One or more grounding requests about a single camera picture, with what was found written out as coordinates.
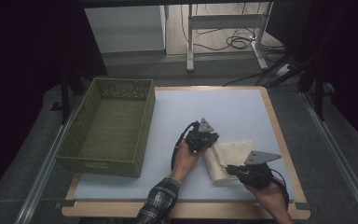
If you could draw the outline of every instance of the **plaid sleeve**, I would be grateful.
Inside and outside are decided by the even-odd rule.
[[[168,214],[176,203],[181,183],[165,177],[149,191],[135,223],[168,223]]]

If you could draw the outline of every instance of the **hand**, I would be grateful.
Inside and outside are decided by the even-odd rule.
[[[271,182],[263,189],[256,189],[249,185],[245,185],[245,187],[254,194],[260,205],[274,217],[275,221],[280,224],[293,223],[286,211],[281,189],[276,184]]]
[[[196,166],[199,158],[204,154],[205,150],[201,152],[193,153],[190,151],[187,143],[182,141],[176,152],[175,164],[170,177],[175,178],[179,181],[183,181],[186,176]]]

